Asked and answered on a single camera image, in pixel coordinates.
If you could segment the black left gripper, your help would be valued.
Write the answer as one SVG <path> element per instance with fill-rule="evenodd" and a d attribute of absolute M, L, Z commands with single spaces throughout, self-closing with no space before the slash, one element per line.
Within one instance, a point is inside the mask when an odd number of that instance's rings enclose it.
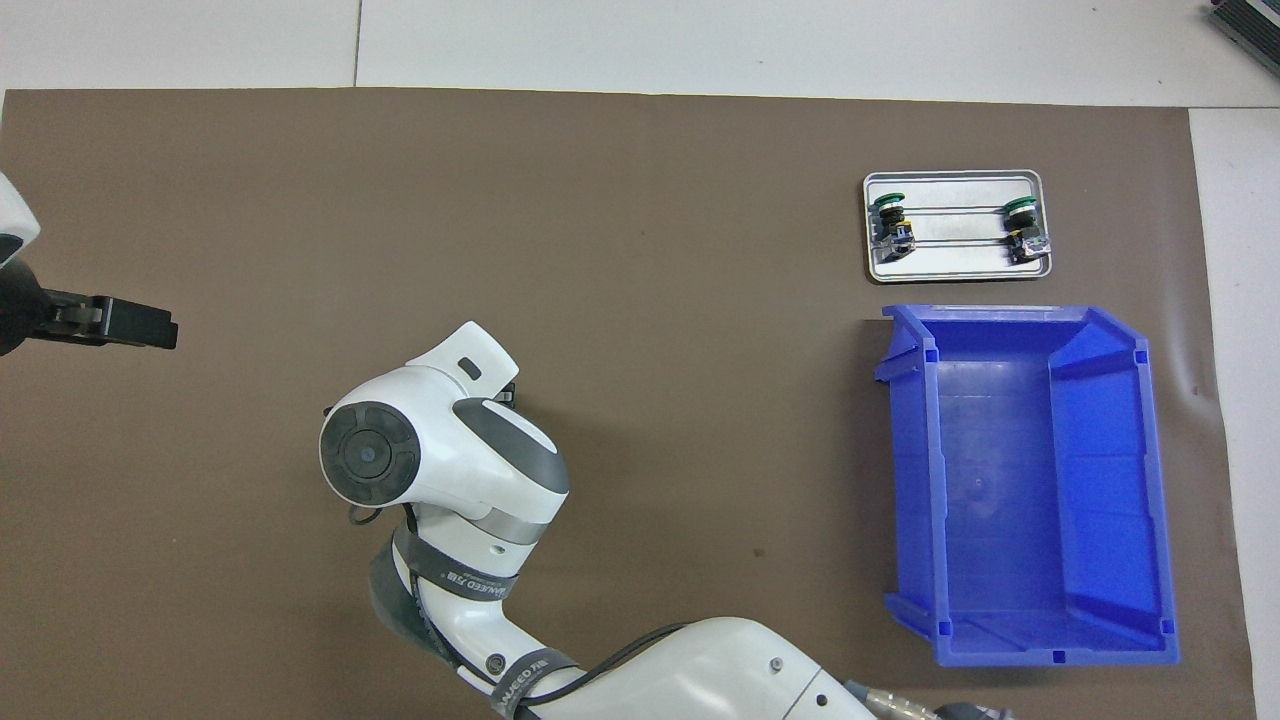
<path fill-rule="evenodd" d="M 27 340 L 72 345 L 128 345 L 174 350 L 179 325 L 172 313 L 124 299 L 105 299 L 104 310 L 82 293 L 41 287 L 26 263 L 8 263 L 1 270 L 1 355 Z"/>

